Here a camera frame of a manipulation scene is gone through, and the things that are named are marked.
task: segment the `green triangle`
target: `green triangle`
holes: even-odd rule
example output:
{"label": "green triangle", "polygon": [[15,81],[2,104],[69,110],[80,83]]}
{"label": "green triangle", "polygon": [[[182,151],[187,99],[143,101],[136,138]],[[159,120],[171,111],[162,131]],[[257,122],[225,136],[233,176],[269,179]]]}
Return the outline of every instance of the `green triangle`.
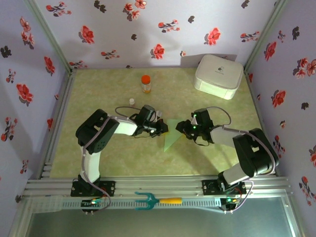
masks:
{"label": "green triangle", "polygon": [[181,132],[176,130],[176,126],[182,119],[168,119],[167,125],[169,132],[164,136],[164,152],[168,150],[173,143],[175,143],[182,135]]}

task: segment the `purple wall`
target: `purple wall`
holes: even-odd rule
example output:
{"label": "purple wall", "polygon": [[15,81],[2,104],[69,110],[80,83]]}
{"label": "purple wall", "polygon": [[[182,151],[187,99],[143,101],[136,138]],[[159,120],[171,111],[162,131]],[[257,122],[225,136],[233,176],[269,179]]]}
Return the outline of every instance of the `purple wall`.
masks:
{"label": "purple wall", "polygon": [[15,197],[38,171],[65,69],[23,1],[1,0],[0,32],[0,235],[7,236]]}
{"label": "purple wall", "polygon": [[263,123],[316,236],[316,1],[289,1],[250,68]]}
{"label": "purple wall", "polygon": [[196,67],[206,53],[245,64],[276,1],[35,0],[82,68]]}

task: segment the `white plastic container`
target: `white plastic container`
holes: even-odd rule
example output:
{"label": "white plastic container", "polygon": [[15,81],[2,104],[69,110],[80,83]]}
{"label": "white plastic container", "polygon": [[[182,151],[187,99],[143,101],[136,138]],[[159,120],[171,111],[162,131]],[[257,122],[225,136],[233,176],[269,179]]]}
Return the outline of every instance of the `white plastic container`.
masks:
{"label": "white plastic container", "polygon": [[197,90],[230,100],[235,95],[242,76],[242,64],[206,54],[197,67],[193,85]]}

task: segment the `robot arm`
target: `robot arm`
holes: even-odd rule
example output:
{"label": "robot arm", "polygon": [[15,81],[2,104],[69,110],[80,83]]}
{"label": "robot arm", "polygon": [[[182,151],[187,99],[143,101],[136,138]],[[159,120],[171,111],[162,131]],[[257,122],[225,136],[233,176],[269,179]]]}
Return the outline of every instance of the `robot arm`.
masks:
{"label": "robot arm", "polygon": [[101,151],[107,145],[113,134],[125,134],[137,136],[142,132],[149,133],[150,137],[160,136],[168,131],[167,125],[157,116],[156,111],[151,106],[145,105],[138,114],[131,118],[121,116],[109,116],[101,109],[95,111],[76,131],[78,144],[83,152],[83,147],[96,135],[103,123],[106,121],[101,133],[95,140],[86,147],[87,153],[84,159],[84,170],[81,170],[79,180],[83,185],[88,182],[84,172],[91,183],[100,178],[99,163]]}
{"label": "robot arm", "polygon": [[198,137],[202,137],[208,143],[236,149],[239,163],[219,173],[220,190],[232,189],[239,182],[269,172],[278,165],[278,157],[262,130],[239,131],[222,125],[214,126],[207,109],[196,110],[191,116],[191,120],[182,121],[176,127],[188,139],[196,142]]}

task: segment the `purple cable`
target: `purple cable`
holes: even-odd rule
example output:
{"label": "purple cable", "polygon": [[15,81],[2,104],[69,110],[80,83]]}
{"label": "purple cable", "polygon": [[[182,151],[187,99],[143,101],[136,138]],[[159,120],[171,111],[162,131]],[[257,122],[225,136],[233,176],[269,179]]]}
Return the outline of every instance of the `purple cable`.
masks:
{"label": "purple cable", "polygon": [[106,205],[105,207],[99,209],[99,210],[102,210],[102,209],[106,209],[108,208],[112,201],[111,201],[111,198],[110,198],[110,195],[103,189],[99,188],[98,186],[94,185],[88,178],[87,174],[85,173],[85,168],[84,168],[84,160],[85,160],[85,154],[86,154],[86,148],[99,136],[99,134],[102,132],[102,130],[104,129],[105,125],[108,123],[108,121],[113,118],[113,116],[111,117],[108,117],[104,123],[102,124],[102,126],[100,127],[100,130],[91,138],[90,141],[88,141],[88,143],[83,147],[82,149],[82,161],[81,161],[81,168],[82,168],[82,173],[86,179],[86,181],[94,188],[96,188],[97,190],[101,191],[102,193],[104,193],[108,198],[109,198],[109,203],[108,205]]}

